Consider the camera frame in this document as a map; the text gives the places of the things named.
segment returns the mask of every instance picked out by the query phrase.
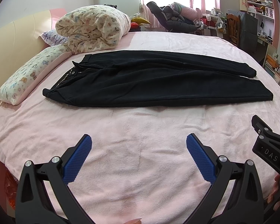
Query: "bear print pillow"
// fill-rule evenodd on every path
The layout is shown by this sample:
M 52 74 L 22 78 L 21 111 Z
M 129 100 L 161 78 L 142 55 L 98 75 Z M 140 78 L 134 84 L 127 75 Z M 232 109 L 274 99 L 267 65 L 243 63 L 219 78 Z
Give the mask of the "bear print pillow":
M 66 44 L 48 47 L 21 66 L 1 87 L 0 101 L 23 102 L 56 66 L 72 55 Z

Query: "blue gripper pad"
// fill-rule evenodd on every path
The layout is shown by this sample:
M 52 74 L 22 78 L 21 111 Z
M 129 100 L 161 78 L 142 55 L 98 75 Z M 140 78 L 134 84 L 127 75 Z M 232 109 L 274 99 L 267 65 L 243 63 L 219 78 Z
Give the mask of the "blue gripper pad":
M 203 178 L 213 184 L 217 178 L 216 167 L 208 157 L 202 146 L 202 143 L 199 143 L 192 134 L 187 136 L 187 148 L 189 153 L 194 159 Z
M 84 164 L 89 152 L 92 148 L 91 137 L 86 135 L 81 143 L 75 149 L 65 166 L 63 167 L 63 182 L 67 185 L 68 183 L 74 182 L 78 175 L 82 165 Z

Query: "cream headboard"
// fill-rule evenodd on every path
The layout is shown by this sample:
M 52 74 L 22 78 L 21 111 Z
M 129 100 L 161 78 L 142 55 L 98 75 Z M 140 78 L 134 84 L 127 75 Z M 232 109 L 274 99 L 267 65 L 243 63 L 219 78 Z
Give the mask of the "cream headboard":
M 65 9 L 34 13 L 0 28 L 0 87 L 22 65 L 48 45 L 40 34 L 55 28 Z

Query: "pink blanket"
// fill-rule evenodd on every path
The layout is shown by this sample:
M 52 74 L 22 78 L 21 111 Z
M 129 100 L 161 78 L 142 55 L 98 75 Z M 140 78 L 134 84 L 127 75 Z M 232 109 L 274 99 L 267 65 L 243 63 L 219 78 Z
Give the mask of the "pink blanket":
M 183 223 L 207 192 L 186 148 L 195 133 L 201 142 L 231 161 L 252 159 L 264 195 L 274 170 L 252 152 L 257 133 L 254 114 L 280 134 L 280 87 L 253 58 L 217 37 L 166 32 L 129 33 L 114 50 L 162 50 L 220 57 L 245 62 L 274 94 L 273 101 L 184 108 L 77 108 L 46 99 L 51 86 L 85 54 L 72 56 L 49 74 L 18 106 L 0 104 L 0 160 L 17 178 L 25 161 L 35 164 L 62 155 L 83 134 L 93 149 L 76 181 L 69 184 L 78 202 L 97 223 Z M 220 204 L 221 212 L 231 186 Z M 53 192 L 49 195 L 62 214 Z

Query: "silver bolt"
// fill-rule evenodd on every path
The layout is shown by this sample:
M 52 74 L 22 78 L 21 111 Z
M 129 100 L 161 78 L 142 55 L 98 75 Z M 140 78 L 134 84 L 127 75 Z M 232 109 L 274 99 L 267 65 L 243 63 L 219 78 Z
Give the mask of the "silver bolt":
M 25 166 L 26 166 L 26 167 L 31 166 L 31 164 L 32 164 L 32 162 L 31 162 L 31 161 L 26 161 L 26 162 L 25 162 Z
M 57 163 L 59 162 L 60 158 L 58 156 L 55 156 L 52 158 L 52 162 Z
M 219 160 L 222 161 L 222 162 L 226 162 L 226 161 L 227 161 L 227 157 L 225 157 L 225 156 L 220 156 L 220 157 L 219 157 Z
M 254 165 L 254 162 L 253 162 L 252 160 L 248 160 L 248 161 L 247 161 L 247 164 L 248 164 L 249 166 L 253 166 L 253 165 Z

